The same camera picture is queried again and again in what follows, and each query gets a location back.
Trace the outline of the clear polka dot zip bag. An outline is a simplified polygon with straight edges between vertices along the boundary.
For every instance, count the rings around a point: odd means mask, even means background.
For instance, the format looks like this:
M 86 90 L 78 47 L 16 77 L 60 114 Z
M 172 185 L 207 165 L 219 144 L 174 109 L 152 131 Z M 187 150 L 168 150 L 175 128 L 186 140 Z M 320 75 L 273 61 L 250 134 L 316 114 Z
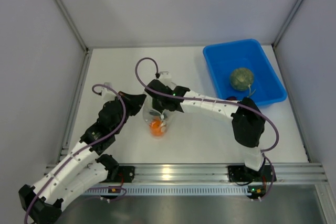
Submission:
M 169 110 L 172 108 L 170 100 L 168 97 L 153 93 L 147 88 L 145 88 L 144 94 L 146 100 L 142 110 L 143 119 L 154 137 L 162 137 L 170 127 L 175 115 L 175 112 Z

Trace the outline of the orange toy fruit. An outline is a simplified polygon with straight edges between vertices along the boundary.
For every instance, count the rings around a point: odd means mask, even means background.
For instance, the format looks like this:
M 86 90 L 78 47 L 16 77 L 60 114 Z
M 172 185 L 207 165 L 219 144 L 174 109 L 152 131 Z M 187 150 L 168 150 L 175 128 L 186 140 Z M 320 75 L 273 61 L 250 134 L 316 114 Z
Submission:
M 165 134 L 167 126 L 164 121 L 160 120 L 152 120 L 152 122 L 149 124 L 150 133 L 155 137 L 161 137 Z

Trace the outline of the dark red toy fruit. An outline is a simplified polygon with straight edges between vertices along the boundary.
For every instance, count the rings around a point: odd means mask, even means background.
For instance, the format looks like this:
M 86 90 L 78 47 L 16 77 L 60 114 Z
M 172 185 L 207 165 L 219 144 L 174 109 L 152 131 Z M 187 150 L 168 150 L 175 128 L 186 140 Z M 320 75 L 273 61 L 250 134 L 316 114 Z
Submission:
M 238 99 L 234 96 L 228 97 L 226 100 L 228 101 L 237 101 Z

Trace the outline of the green netted toy melon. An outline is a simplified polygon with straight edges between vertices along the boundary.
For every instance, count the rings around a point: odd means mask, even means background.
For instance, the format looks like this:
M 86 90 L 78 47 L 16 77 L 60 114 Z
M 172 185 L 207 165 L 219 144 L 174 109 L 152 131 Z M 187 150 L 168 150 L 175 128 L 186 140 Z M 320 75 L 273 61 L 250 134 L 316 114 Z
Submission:
M 231 87 L 236 91 L 249 91 L 248 97 L 251 97 L 256 90 L 252 90 L 251 86 L 255 82 L 253 72 L 245 67 L 237 68 L 229 76 Z

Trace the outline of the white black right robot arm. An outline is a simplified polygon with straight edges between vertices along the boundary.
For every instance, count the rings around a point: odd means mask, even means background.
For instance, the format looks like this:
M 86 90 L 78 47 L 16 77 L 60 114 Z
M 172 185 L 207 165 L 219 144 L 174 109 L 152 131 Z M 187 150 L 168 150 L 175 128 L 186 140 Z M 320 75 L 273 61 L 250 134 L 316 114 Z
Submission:
M 157 111 L 197 113 L 221 122 L 230 122 L 244 159 L 247 178 L 258 180 L 263 176 L 265 158 L 261 154 L 259 140 L 265 130 L 266 120 L 252 99 L 215 99 L 183 86 L 171 89 L 159 79 L 152 80 L 145 92 L 152 98 L 153 108 Z

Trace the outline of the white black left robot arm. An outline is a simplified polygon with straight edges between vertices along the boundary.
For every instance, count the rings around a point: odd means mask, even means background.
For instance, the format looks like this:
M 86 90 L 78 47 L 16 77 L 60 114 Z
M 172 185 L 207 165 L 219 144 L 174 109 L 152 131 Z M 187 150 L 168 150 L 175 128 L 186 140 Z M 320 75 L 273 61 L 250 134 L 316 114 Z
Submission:
M 86 129 L 67 156 L 33 185 L 24 185 L 19 198 L 26 214 L 24 223 L 55 223 L 65 209 L 99 182 L 112 182 L 119 174 L 118 162 L 108 149 L 131 116 L 141 110 L 145 94 L 119 92 L 106 102 L 92 126 Z

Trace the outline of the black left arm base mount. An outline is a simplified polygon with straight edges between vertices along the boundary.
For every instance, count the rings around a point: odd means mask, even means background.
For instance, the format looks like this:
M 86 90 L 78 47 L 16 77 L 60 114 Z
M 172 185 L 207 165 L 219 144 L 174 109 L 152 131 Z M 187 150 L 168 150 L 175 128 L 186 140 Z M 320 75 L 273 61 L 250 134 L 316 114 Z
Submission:
M 118 167 L 118 170 L 114 175 L 111 176 L 110 181 L 112 183 L 131 183 L 135 177 L 135 167 L 134 166 L 125 166 L 121 165 Z

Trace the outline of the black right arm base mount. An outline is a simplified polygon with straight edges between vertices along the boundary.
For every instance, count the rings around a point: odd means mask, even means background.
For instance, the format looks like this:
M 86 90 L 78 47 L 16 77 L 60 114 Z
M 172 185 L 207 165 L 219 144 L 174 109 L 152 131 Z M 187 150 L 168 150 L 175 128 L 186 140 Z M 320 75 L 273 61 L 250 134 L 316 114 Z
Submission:
M 277 181 L 270 165 L 264 165 L 259 171 L 247 168 L 245 165 L 230 165 L 228 166 L 228 177 L 230 182 L 237 183 Z

